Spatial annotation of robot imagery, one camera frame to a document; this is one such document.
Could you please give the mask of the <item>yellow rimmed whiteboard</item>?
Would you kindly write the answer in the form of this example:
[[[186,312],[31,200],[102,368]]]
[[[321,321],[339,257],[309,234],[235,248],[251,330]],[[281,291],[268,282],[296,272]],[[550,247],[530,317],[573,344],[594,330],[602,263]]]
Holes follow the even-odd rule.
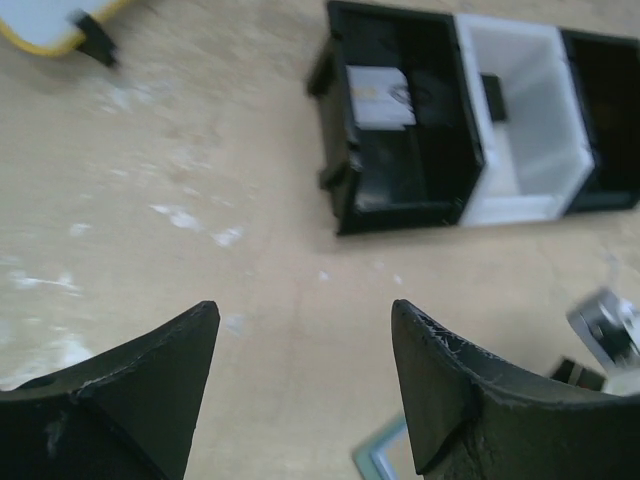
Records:
[[[57,57],[84,39],[76,19],[87,14],[104,24],[128,4],[127,0],[1,0],[1,35],[29,54]]]

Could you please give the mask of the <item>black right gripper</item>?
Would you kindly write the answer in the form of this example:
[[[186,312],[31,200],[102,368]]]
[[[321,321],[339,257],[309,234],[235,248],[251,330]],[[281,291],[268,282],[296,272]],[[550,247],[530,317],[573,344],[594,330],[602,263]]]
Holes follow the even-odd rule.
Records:
[[[604,375],[567,357],[559,360],[549,377],[552,380],[588,390],[601,390],[605,384]]]

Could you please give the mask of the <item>silver VIP card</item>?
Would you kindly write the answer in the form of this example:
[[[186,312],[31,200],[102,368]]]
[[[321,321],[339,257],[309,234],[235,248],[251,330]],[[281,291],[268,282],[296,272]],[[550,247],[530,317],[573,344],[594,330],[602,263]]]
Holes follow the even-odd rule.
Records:
[[[397,68],[348,66],[355,124],[364,130],[404,130],[416,124],[406,76]]]

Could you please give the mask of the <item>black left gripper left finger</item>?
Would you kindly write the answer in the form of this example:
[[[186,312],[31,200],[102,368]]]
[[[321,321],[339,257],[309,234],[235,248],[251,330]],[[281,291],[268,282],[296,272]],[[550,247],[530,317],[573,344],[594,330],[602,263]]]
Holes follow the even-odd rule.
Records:
[[[4,479],[181,479],[220,322],[203,301],[155,330],[1,393]]]

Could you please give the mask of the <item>black bin right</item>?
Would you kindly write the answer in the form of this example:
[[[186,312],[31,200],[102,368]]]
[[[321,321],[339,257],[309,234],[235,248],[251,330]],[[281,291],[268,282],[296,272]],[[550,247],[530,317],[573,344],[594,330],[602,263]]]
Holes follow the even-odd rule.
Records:
[[[568,215],[639,203],[639,40],[563,29],[594,170]]]

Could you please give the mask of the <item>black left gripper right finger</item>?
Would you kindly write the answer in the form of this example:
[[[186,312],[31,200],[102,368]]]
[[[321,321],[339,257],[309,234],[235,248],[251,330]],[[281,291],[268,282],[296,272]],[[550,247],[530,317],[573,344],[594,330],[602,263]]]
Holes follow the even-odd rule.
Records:
[[[639,398],[513,365],[407,300],[391,312],[409,440],[425,479],[636,479]]]

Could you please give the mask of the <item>black bin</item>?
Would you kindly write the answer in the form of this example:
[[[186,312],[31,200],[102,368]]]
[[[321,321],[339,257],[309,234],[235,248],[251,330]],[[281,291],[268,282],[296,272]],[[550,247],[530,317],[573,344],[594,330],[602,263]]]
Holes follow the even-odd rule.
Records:
[[[563,29],[594,170],[568,215],[639,203],[639,40]]]
[[[450,14],[347,1],[306,90],[341,235],[457,224],[485,164]]]

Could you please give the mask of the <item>black whiteboard clip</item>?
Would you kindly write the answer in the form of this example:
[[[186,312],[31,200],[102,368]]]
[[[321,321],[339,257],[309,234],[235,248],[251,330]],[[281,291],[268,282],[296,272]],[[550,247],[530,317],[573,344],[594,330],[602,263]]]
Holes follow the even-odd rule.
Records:
[[[70,16],[70,22],[81,34],[74,49],[109,69],[116,69],[118,48],[101,24],[84,10],[76,10]]]

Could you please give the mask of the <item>black bin left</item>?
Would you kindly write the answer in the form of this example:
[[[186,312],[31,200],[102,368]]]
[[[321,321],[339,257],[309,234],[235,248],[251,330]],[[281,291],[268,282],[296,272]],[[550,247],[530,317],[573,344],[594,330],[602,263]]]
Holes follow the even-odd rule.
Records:
[[[485,164],[450,14],[347,1],[306,90],[341,235],[457,224]]]

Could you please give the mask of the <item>white middle bin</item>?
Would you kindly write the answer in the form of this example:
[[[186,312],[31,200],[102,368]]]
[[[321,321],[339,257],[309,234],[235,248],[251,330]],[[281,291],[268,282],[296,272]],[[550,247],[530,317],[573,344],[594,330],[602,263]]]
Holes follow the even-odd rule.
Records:
[[[463,226],[555,221],[594,170],[558,27],[454,17],[485,165]],[[481,75],[497,75],[508,119],[491,120]]]

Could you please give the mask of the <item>green leather card holder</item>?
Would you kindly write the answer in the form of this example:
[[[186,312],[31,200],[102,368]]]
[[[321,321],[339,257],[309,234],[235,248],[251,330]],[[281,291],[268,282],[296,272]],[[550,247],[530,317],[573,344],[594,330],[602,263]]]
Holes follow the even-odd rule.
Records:
[[[416,480],[408,430],[403,414],[365,438],[351,454],[362,479]]]

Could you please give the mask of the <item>black card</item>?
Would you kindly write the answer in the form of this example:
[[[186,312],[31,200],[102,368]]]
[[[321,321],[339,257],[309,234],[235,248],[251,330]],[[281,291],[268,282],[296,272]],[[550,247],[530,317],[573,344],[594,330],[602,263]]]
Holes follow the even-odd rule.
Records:
[[[483,73],[481,79],[491,120],[494,123],[505,122],[508,114],[500,78],[495,74]]]

